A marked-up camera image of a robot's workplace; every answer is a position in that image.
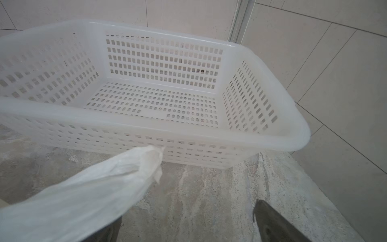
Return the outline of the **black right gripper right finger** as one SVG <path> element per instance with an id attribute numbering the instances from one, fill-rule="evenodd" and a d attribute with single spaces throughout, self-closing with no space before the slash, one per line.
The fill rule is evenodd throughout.
<path id="1" fill-rule="evenodd" d="M 262 242 L 311 242 L 264 200 L 256 201 L 253 222 L 259 228 Z"/>

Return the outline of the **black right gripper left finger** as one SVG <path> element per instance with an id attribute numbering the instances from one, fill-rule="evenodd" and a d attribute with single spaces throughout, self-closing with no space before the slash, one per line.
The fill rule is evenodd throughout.
<path id="1" fill-rule="evenodd" d="M 85 238 L 82 242 L 116 242 L 121 224 L 122 217 Z"/>

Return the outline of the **white translucent plastic bag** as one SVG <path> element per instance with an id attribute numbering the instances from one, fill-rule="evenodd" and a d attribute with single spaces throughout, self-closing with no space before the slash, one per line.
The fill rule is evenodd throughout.
<path id="1" fill-rule="evenodd" d="M 162 176 L 162 147 L 137 147 L 1 209 L 3 242 L 79 242 L 123 216 Z"/>

